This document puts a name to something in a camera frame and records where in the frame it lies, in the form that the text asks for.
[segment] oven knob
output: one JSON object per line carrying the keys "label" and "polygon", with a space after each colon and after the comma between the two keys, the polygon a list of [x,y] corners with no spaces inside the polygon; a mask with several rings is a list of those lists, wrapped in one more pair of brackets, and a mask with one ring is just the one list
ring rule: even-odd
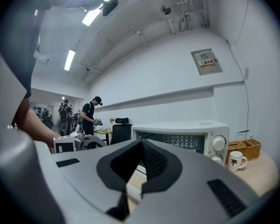
{"label": "oven knob", "polygon": [[220,156],[213,156],[211,159],[217,163],[223,163],[223,159]]}
{"label": "oven knob", "polygon": [[212,139],[211,143],[216,151],[221,151],[225,147],[225,140],[222,136],[216,136]]}

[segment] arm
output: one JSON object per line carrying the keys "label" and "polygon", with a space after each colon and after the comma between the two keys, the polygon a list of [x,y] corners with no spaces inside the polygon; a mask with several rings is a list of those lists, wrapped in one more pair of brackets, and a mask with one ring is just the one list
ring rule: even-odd
{"label": "arm", "polygon": [[82,112],[82,119],[85,119],[91,123],[94,123],[94,120],[93,119],[90,119],[89,117],[86,116],[87,113],[85,112]]}
{"label": "arm", "polygon": [[53,138],[60,135],[46,127],[35,112],[30,108],[29,98],[23,99],[15,114],[15,122],[19,129],[25,131],[33,140],[45,142],[50,148],[54,148]]}

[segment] electrical box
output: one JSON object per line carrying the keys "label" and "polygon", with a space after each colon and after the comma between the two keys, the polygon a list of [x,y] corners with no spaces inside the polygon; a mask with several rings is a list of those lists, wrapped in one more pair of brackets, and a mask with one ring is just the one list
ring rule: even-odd
{"label": "electrical box", "polygon": [[222,72],[219,61],[211,49],[193,51],[191,54],[201,76]]}

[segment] oven window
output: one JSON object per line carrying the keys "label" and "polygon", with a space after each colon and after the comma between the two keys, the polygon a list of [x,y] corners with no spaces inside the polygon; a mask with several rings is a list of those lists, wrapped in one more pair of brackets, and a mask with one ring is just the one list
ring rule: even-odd
{"label": "oven window", "polygon": [[137,139],[155,140],[203,154],[204,135],[173,135],[137,131]]}

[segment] black cap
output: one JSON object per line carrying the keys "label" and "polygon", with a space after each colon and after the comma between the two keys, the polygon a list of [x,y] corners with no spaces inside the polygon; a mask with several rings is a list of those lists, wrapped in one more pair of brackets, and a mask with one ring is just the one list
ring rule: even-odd
{"label": "black cap", "polygon": [[99,97],[99,96],[96,96],[94,99],[95,99],[98,103],[101,103],[101,102],[102,102],[102,99],[101,99],[101,97]]}

